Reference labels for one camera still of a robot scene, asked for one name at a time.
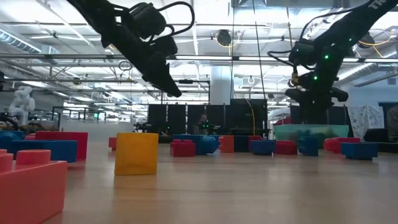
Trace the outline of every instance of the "red block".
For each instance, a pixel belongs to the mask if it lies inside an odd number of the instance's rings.
[[[116,138],[109,138],[109,147],[112,148],[112,151],[116,150]]]
[[[28,134],[24,139],[25,140],[36,140],[36,133]]]
[[[341,153],[341,143],[359,143],[360,138],[328,138],[323,142],[323,148],[328,152]]]
[[[218,141],[220,152],[234,152],[234,136],[220,136]]]
[[[250,141],[252,141],[252,140],[262,140],[262,137],[261,136],[249,136],[248,137],[249,152],[251,152],[251,150],[250,150]]]
[[[170,155],[173,157],[194,157],[195,151],[195,144],[192,140],[174,139],[170,143]]]
[[[297,145],[293,141],[276,141],[274,154],[297,155]]]
[[[51,161],[49,150],[0,154],[0,223],[42,223],[63,210],[67,162]]]
[[[85,160],[87,157],[88,133],[68,131],[37,131],[36,140],[74,140],[77,141],[76,160]]]

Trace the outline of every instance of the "white wall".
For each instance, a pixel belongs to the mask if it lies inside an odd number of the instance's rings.
[[[112,121],[72,121],[61,120],[60,129],[64,131],[87,132],[90,142],[108,142],[110,137],[116,137],[118,133],[130,133],[134,126],[127,122]]]
[[[382,102],[398,102],[398,86],[351,87],[348,95],[347,106],[379,106]]]

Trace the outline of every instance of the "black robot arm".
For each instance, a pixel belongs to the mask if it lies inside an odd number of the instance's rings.
[[[142,79],[168,94],[179,97],[181,91],[170,76],[166,58],[177,53],[173,36],[192,28],[195,13],[186,2],[173,2],[161,9],[151,3],[139,3],[131,8],[118,6],[107,0],[67,0],[87,20],[90,26],[101,35],[103,47],[113,44],[141,73]],[[188,6],[191,24],[175,31],[167,24],[160,11],[176,5]],[[154,39],[165,28],[170,34]]]
[[[332,98],[337,98],[338,101],[348,99],[346,92],[333,87],[338,80],[343,59],[373,24],[397,4],[398,0],[372,0],[353,9],[319,16],[349,12],[315,40],[303,38],[309,23],[305,26],[289,55],[289,62],[294,68],[290,86],[300,86],[301,90],[291,88],[285,93],[300,104],[302,119],[314,118],[326,111],[333,106]],[[299,65],[311,72],[298,76]]]

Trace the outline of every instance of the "white column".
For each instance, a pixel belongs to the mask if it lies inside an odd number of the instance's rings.
[[[229,105],[234,94],[231,84],[231,67],[216,66],[211,68],[210,75],[210,104]]]

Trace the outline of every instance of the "toy building block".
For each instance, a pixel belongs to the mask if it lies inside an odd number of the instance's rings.
[[[109,138],[108,146],[112,149],[112,151],[116,150],[116,138]]]
[[[77,161],[87,158],[88,133],[68,131],[37,131],[36,140],[72,140],[77,141]]]
[[[221,136],[218,140],[220,152],[234,152],[234,136]]]
[[[0,223],[42,223],[63,210],[67,163],[48,150],[0,154]]]
[[[254,155],[270,156],[275,151],[276,144],[273,140],[252,140],[250,148]]]
[[[77,145],[77,141],[12,141],[8,153],[12,153],[15,158],[21,150],[48,149],[52,161],[76,162]]]
[[[158,134],[118,133],[115,175],[156,174]]]
[[[323,148],[328,152],[341,153],[341,143],[359,143],[360,138],[328,138],[323,142]]]
[[[258,141],[260,141],[260,140],[262,140],[262,137],[261,137],[261,136],[248,136],[248,148],[249,148],[249,152],[251,152],[251,150],[250,150],[250,141],[252,141],[252,140],[258,140]]]
[[[196,134],[175,134],[174,139],[192,140],[195,144],[196,155],[212,154],[217,150],[218,143],[213,136],[202,136]]]
[[[234,151],[249,152],[249,136],[234,136]]]
[[[24,138],[25,140],[36,140],[36,133],[28,134]]]
[[[274,154],[297,155],[297,145],[293,141],[276,141]]]
[[[377,157],[377,144],[370,142],[341,143],[341,153],[347,159],[372,160]]]
[[[302,137],[298,140],[298,151],[304,156],[318,156],[318,139]]]
[[[10,149],[11,141],[18,141],[24,139],[22,131],[0,131],[0,148]]]
[[[195,144],[192,140],[174,139],[170,143],[170,155],[172,157],[195,157]]]

